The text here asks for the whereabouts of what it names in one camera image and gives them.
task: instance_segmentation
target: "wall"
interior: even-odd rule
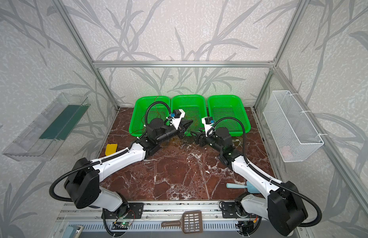
[[[368,188],[368,1],[311,1],[279,67]],[[283,180],[323,211],[315,237],[368,237],[367,216],[322,148],[304,162],[282,161],[262,114],[272,90],[283,90],[275,77],[258,116]]]
[[[167,61],[272,60],[298,4],[298,0],[63,2],[94,60]],[[194,93],[235,94],[245,105],[253,105],[268,71],[180,70],[109,68],[102,74],[122,106],[132,106],[144,95]]]
[[[91,103],[49,162],[2,155],[61,92]],[[82,157],[93,159],[115,110],[50,1],[0,1],[0,237],[46,237],[63,202],[51,182]],[[58,193],[67,196],[62,186]]]

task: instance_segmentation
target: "metal mesh basket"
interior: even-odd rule
[[[263,115],[284,162],[304,161],[324,144],[290,91],[272,91]]]

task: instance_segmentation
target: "brown litter scoop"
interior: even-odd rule
[[[179,226],[185,234],[203,231],[203,217],[201,211],[184,212],[178,221],[162,222],[162,227]]]

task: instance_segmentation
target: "green basket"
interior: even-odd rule
[[[184,120],[193,120],[185,135],[190,136],[190,131],[199,131],[204,127],[201,118],[207,117],[205,98],[201,95],[178,95],[172,98],[171,110],[182,109],[185,112]]]
[[[223,117],[234,117],[240,120],[245,127],[245,132],[251,129],[248,116],[241,99],[235,95],[215,95],[208,98],[209,116],[214,121],[218,121]],[[231,136],[241,136],[242,127],[238,122],[226,119],[217,124],[217,128],[226,127],[229,129]]]
[[[168,106],[171,103],[171,100],[167,96],[142,97],[136,101],[133,116],[131,117],[130,127],[128,128],[128,131],[132,136],[141,136],[143,134],[143,132],[145,131],[145,112],[153,102],[157,101],[165,102]],[[150,109],[147,119],[148,123],[150,123],[150,121],[156,117],[160,117],[163,120],[168,117],[168,110],[164,105],[156,104]]]

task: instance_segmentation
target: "metal handle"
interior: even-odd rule
[[[181,221],[171,221],[171,222],[162,222],[162,227],[167,227],[167,226],[181,226]]]

